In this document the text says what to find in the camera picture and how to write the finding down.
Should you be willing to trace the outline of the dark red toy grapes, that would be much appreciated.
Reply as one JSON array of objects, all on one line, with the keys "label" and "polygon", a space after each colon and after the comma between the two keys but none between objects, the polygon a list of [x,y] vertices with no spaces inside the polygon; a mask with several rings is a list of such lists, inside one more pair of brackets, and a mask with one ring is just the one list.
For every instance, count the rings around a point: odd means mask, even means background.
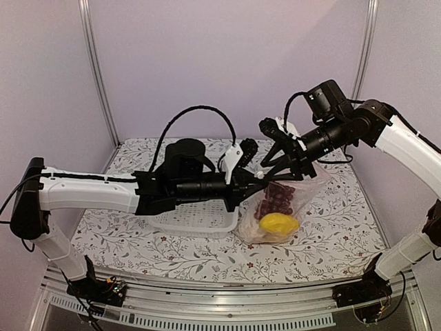
[{"label": "dark red toy grapes", "polygon": [[258,201],[254,218],[261,220],[269,213],[282,213],[286,215],[293,215],[294,209],[292,202],[294,200],[294,193],[296,189],[283,185],[281,183],[270,183],[269,186],[263,190],[264,197]]}]

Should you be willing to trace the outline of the clear zip top bag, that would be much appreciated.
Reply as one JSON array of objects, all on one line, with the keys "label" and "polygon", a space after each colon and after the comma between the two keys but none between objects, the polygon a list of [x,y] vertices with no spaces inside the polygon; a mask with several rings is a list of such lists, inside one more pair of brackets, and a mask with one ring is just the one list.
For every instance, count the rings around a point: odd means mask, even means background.
[{"label": "clear zip top bag", "polygon": [[291,239],[300,228],[304,209],[331,179],[321,166],[302,181],[271,181],[242,203],[234,234],[246,244],[276,244]]}]

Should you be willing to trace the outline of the white toy cabbage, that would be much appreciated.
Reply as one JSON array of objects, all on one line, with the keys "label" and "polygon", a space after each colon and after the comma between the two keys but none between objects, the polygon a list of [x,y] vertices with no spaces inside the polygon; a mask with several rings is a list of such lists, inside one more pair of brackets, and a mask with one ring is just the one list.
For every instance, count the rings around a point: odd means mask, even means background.
[{"label": "white toy cabbage", "polygon": [[241,219],[236,230],[236,234],[245,242],[251,244],[257,243],[281,243],[287,240],[287,236],[271,233],[259,228],[258,219],[254,215],[247,213]]}]

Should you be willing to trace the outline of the yellow toy lemon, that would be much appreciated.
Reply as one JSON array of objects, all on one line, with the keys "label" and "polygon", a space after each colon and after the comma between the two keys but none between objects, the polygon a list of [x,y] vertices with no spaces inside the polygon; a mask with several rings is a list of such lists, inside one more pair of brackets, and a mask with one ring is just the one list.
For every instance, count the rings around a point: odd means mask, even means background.
[{"label": "yellow toy lemon", "polygon": [[297,231],[299,227],[300,223],[297,219],[278,212],[269,213],[259,221],[259,228],[283,236]]}]

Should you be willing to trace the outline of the white plastic mesh basket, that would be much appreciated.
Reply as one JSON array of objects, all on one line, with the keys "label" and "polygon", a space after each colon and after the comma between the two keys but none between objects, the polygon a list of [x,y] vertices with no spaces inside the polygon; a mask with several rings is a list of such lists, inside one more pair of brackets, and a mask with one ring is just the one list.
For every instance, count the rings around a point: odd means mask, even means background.
[{"label": "white plastic mesh basket", "polygon": [[179,205],[175,210],[148,216],[147,222],[168,235],[222,239],[238,224],[239,207],[228,212],[224,201],[211,200]]}]

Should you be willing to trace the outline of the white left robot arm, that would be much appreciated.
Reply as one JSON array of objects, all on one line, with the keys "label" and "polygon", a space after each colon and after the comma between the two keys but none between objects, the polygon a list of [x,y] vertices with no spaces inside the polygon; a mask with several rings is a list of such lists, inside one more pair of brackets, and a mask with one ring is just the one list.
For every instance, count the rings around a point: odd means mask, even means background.
[{"label": "white left robot arm", "polygon": [[171,212],[185,203],[222,200],[226,211],[234,212],[269,183],[265,175],[256,176],[245,169],[256,151],[256,142],[246,139],[232,144],[214,165],[201,141],[180,139],[166,146],[161,165],[113,177],[62,172],[35,157],[8,197],[14,201],[10,230],[40,247],[87,299],[97,299],[103,289],[92,262],[79,256],[64,234],[50,226],[51,211],[104,209],[145,217]]}]

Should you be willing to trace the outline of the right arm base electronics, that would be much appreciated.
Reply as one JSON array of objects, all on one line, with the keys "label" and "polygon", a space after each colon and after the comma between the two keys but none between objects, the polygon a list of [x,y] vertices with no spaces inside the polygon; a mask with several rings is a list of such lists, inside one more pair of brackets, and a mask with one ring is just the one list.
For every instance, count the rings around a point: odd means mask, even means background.
[{"label": "right arm base electronics", "polygon": [[377,324],[391,317],[400,307],[406,292],[406,277],[404,272],[400,271],[403,282],[402,294],[395,307],[386,314],[391,307],[393,292],[390,282],[385,281],[375,272],[376,262],[381,255],[376,256],[369,263],[360,280],[332,288],[332,299],[336,302],[338,308],[375,301],[371,305],[353,309],[354,316],[364,325]]}]

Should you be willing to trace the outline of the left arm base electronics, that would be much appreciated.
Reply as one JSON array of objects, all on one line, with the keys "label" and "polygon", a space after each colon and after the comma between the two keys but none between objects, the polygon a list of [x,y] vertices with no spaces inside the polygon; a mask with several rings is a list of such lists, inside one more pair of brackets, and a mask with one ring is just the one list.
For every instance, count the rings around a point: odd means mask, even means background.
[{"label": "left arm base electronics", "polygon": [[67,293],[92,303],[102,303],[122,307],[127,292],[127,284],[116,277],[100,280],[96,277],[94,267],[88,266],[85,278],[70,281]]}]

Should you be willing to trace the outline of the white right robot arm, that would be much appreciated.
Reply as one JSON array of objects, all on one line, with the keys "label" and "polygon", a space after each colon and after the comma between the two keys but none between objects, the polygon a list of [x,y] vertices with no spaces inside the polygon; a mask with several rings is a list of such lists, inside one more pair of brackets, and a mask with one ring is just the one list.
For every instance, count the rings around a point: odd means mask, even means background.
[{"label": "white right robot arm", "polygon": [[[303,97],[313,114],[315,128],[299,135],[287,118],[291,103]],[[330,152],[359,142],[395,159],[437,197],[440,196],[440,150],[428,142],[391,105],[375,99],[348,99],[339,85],[327,80],[287,101],[282,119],[265,118],[260,131],[274,141],[261,165],[268,181],[302,181],[315,177],[313,163]],[[377,255],[365,270],[356,294],[372,300],[383,285],[440,247],[440,202],[427,212],[425,224]]]}]

